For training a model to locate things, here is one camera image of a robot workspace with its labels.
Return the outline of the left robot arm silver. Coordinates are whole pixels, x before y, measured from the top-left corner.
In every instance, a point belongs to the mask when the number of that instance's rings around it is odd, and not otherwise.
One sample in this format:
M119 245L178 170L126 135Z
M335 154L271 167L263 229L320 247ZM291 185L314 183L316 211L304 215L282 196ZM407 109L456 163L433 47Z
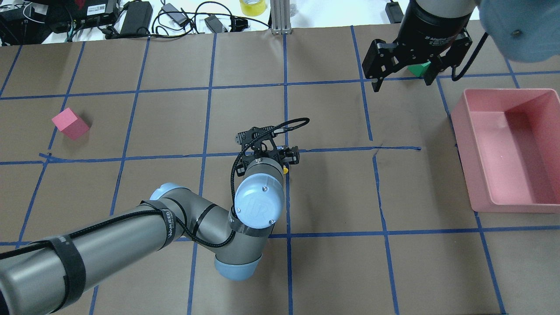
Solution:
M234 190L230 210L186 187L165 183L127 213L2 253L1 313L60 311L182 236L214 253L222 277L234 281L252 277L284 209L287 164L300 161L297 146L252 149L252 155L242 154L234 164L243 180Z

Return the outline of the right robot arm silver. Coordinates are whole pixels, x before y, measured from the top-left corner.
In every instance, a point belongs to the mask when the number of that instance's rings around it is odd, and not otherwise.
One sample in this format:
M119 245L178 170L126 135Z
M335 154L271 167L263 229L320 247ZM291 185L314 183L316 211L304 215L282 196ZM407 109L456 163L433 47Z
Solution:
M559 54L559 12L557 0L411 0L396 39L371 42L364 77L378 92L390 74L428 62L426 85L448 68L458 81L488 38L509 60L542 62Z

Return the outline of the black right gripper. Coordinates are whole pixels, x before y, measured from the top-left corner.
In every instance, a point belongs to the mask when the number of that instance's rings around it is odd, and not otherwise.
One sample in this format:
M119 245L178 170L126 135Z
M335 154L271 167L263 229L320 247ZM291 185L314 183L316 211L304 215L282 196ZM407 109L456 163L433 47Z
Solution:
M472 12L472 0L410 0L396 42L373 40L362 61L364 77L374 92L379 92L386 77L410 65L414 53L435 55L424 72L427 86L446 68L459 66L473 43L468 31L462 30ZM444 56L436 56L449 46Z

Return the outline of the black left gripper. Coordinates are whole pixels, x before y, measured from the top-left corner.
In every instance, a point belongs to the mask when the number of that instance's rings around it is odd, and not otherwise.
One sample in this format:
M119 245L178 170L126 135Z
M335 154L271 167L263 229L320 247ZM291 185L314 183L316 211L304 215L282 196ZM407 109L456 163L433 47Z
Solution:
M247 148L252 152L247 155L248 169L261 164L282 169L288 164L300 163L298 146L277 146L273 138L255 138L247 145Z

